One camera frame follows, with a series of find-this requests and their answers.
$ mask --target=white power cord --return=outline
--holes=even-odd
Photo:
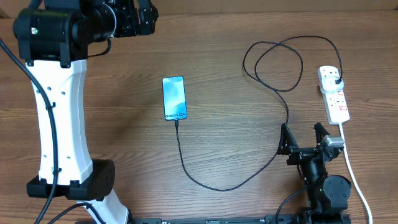
[[[341,138],[344,140],[344,142],[346,141],[344,138],[344,131],[343,131],[343,125],[341,123],[338,124],[338,127],[340,129],[340,134],[341,134]],[[361,189],[359,189],[358,183],[356,182],[355,176],[354,176],[354,172],[351,168],[351,164],[349,163],[349,159],[348,159],[348,153],[347,153],[347,146],[346,143],[344,143],[344,157],[346,159],[346,163],[347,163],[347,168],[349,171],[349,174],[351,176],[351,179],[353,180],[354,186],[356,191],[358,192],[359,196],[362,199],[363,204],[366,207],[366,211],[368,212],[368,217],[369,217],[369,224],[373,224],[373,218],[372,218],[372,212],[371,212],[371,208],[368,205],[368,202],[366,201],[365,197],[362,194]]]

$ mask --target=power strip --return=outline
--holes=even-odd
[[[318,69],[319,87],[323,95],[323,102],[325,104],[326,115],[328,116],[329,124],[338,124],[341,137],[345,142],[343,123],[349,120],[348,107],[346,98],[344,96],[344,83],[335,83],[335,80],[340,77],[338,69],[333,66],[322,66]],[[355,189],[361,197],[369,217],[369,224],[373,224],[373,217],[371,209],[366,201],[361,189],[359,189],[356,182],[354,172],[349,163],[347,146],[344,143],[344,157],[346,159],[348,172],[353,180]]]
[[[322,91],[322,83],[325,80],[334,80],[334,78],[339,78],[340,74],[337,68],[326,65],[318,69],[318,77]],[[335,89],[327,93],[324,92],[322,91],[322,96],[329,124],[340,124],[348,121],[349,113],[344,91]]]

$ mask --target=smartphone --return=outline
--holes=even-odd
[[[168,77],[162,80],[164,116],[166,121],[186,119],[187,104],[183,77]]]

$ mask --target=wood grain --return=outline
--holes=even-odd
[[[394,10],[398,0],[152,0],[159,14]],[[0,16],[16,18],[30,0],[0,0]]]
[[[112,51],[88,61],[85,118],[93,158],[116,164],[115,191],[137,218],[260,217],[274,213],[283,199],[302,187],[286,157],[275,161],[233,192],[212,192],[189,180],[180,165],[174,124],[164,121],[163,77],[183,75],[188,119],[180,139],[191,175],[213,187],[232,187],[260,169],[275,153],[285,111],[273,92],[243,74],[247,48],[258,40],[293,35],[322,35],[339,48],[344,66],[351,120],[345,127],[356,178],[375,223],[398,222],[398,14],[396,12],[295,12],[162,16],[154,35],[114,39]],[[12,20],[0,20],[1,36],[17,53]],[[298,87],[284,93],[290,128],[300,146],[314,146],[312,126],[327,125],[316,70],[338,65],[322,40],[292,40],[304,59]],[[101,52],[105,43],[90,46]],[[248,57],[248,68],[268,46]],[[40,140],[32,87],[0,52],[0,223],[32,223],[44,199],[29,198],[25,184],[37,175]],[[272,86],[292,86],[300,69],[295,54],[275,49],[259,66]],[[327,165],[329,174],[349,178],[344,157]],[[366,223],[366,212],[353,189],[353,223]],[[49,220],[73,202],[56,198]],[[305,195],[283,213],[306,205]],[[87,220],[76,209],[60,223]]]

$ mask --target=black charging cable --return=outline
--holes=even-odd
[[[47,209],[50,206],[50,203],[55,195],[55,188],[58,183],[58,142],[57,142],[57,129],[55,128],[55,118],[54,113],[52,111],[53,105],[50,103],[50,100],[45,93],[43,87],[40,85],[39,81],[33,76],[33,74],[18,60],[18,58],[10,51],[10,49],[6,46],[6,44],[0,38],[0,46],[5,51],[5,53],[11,58],[11,60],[28,76],[28,78],[32,81],[32,83],[36,86],[39,93],[42,95],[44,100],[45,108],[49,113],[49,120],[50,120],[50,127],[51,127],[51,134],[52,134],[52,147],[53,147],[53,163],[54,163],[54,170],[53,170],[53,182],[51,186],[51,191],[47,201],[40,212],[39,216],[37,217],[35,224],[40,223],[43,219],[43,216]]]
[[[283,40],[283,41],[281,41],[281,42],[259,41],[259,42],[256,42],[256,43],[252,44],[252,46],[250,46],[250,48],[246,51],[246,54],[244,55],[244,58],[243,58],[243,70],[244,70],[244,72],[245,72],[250,78],[252,78],[253,80],[255,80],[255,81],[261,83],[261,84],[264,85],[265,87],[267,87],[267,88],[271,89],[272,91],[274,91],[274,93],[275,93],[276,95],[278,95],[279,98],[282,100],[282,102],[283,102],[283,104],[285,105],[285,108],[286,108],[286,124],[288,124],[288,122],[289,122],[289,107],[287,106],[286,101],[285,101],[284,98],[280,95],[279,92],[288,92],[288,91],[292,91],[292,90],[293,90],[294,88],[296,88],[296,86],[299,84],[299,82],[300,82],[300,80],[301,80],[301,77],[302,77],[302,75],[303,75],[303,58],[301,57],[301,55],[300,55],[294,48],[292,48],[292,47],[290,47],[290,46],[288,46],[288,45],[285,45],[284,42],[286,42],[286,41],[288,41],[288,40],[292,40],[292,39],[297,39],[297,38],[317,38],[317,39],[323,39],[323,40],[329,42],[329,43],[333,46],[334,50],[336,51],[336,54],[337,54],[337,57],[338,57],[338,61],[339,61],[339,63],[340,63],[340,78],[339,78],[338,80],[336,80],[336,84],[339,84],[339,83],[341,82],[342,78],[343,78],[343,65],[342,65],[342,63],[341,63],[341,57],[340,57],[340,54],[339,54],[339,51],[338,51],[336,45],[335,45],[331,40],[329,40],[329,39],[327,39],[327,38],[325,38],[325,37],[320,37],[320,36],[316,36],[316,35],[303,35],[303,36],[290,37],[290,38],[285,39],[285,40]],[[269,48],[268,50],[266,50],[266,51],[259,57],[259,59],[257,60],[255,66],[254,66],[254,74],[255,74],[255,77],[254,77],[253,75],[251,75],[251,74],[246,70],[246,57],[248,56],[248,53],[251,51],[251,49],[252,49],[255,45],[257,45],[257,44],[273,44],[273,46],[272,46],[271,48]],[[287,90],[280,90],[280,89],[274,88],[274,87],[272,87],[272,86],[266,84],[265,82],[263,82],[263,81],[260,79],[260,77],[259,77],[259,75],[258,75],[258,73],[257,73],[257,65],[258,65],[258,63],[261,61],[261,59],[265,56],[265,54],[267,54],[267,53],[270,52],[272,49],[274,49],[274,48],[276,48],[276,47],[278,47],[278,46],[285,47],[285,48],[287,48],[287,49],[293,51],[294,53],[296,53],[296,55],[299,57],[300,63],[301,63],[300,75],[298,76],[297,82],[295,83],[295,85],[294,85],[293,87],[291,87],[291,88],[289,88],[289,89],[287,89]],[[185,172],[185,174],[187,175],[187,177],[188,177],[189,179],[191,179],[192,181],[194,181],[194,183],[198,184],[198,185],[201,186],[201,187],[204,187],[204,188],[206,188],[206,189],[209,189],[209,190],[215,190],[215,191],[219,191],[219,192],[227,192],[227,191],[231,191],[231,190],[235,190],[235,189],[240,188],[242,185],[244,185],[245,183],[247,183],[247,182],[248,182],[249,180],[251,180],[253,177],[257,176],[261,171],[263,171],[265,168],[267,168],[267,166],[275,159],[276,155],[278,154],[278,149],[277,149],[277,152],[274,154],[274,156],[272,156],[272,158],[267,162],[267,164],[266,164],[265,166],[263,166],[260,170],[258,170],[255,174],[253,174],[252,176],[250,176],[248,179],[246,179],[246,180],[245,180],[244,182],[242,182],[241,184],[239,184],[239,185],[237,185],[237,186],[235,186],[235,187],[232,187],[232,188],[230,188],[230,189],[216,189],[216,188],[214,188],[214,187],[209,187],[209,186],[206,186],[206,185],[204,185],[204,184],[198,182],[197,180],[195,180],[195,179],[187,172],[187,170],[186,170],[186,168],[185,168],[184,161],[183,161],[183,157],[182,157],[181,145],[180,145],[180,138],[179,138],[179,136],[178,136],[178,120],[175,120],[174,126],[175,126],[175,132],[176,132],[176,135],[177,135],[178,149],[179,149],[179,151],[180,151],[180,158],[181,158],[182,169],[184,170],[184,172]]]

